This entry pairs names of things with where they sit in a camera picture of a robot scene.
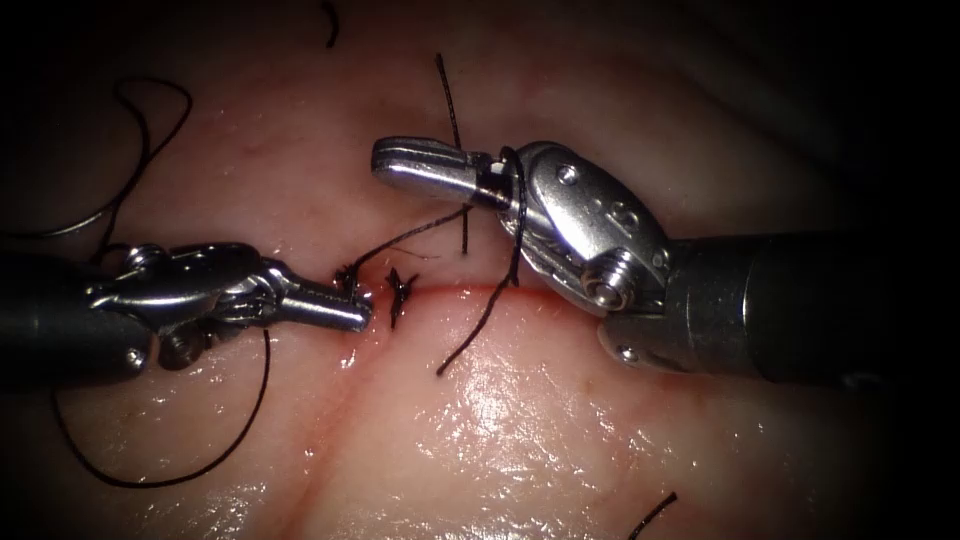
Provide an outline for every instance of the screw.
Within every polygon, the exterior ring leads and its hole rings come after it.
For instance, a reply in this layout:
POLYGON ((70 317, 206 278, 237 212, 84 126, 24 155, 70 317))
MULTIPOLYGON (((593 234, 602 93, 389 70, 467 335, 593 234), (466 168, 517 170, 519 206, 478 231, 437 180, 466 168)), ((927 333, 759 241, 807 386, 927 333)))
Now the screw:
POLYGON ((127 349, 127 363, 130 364, 135 370, 139 370, 143 367, 143 362, 146 361, 147 356, 143 354, 143 351, 137 349, 127 349))
POLYGON ((640 360, 640 356, 637 354, 637 351, 633 350, 633 347, 629 345, 618 345, 617 354, 620 355, 620 359, 628 364, 635 364, 640 360))
POLYGON ((561 165, 557 167, 557 180, 565 186, 572 186, 577 183, 580 173, 572 165, 561 165))

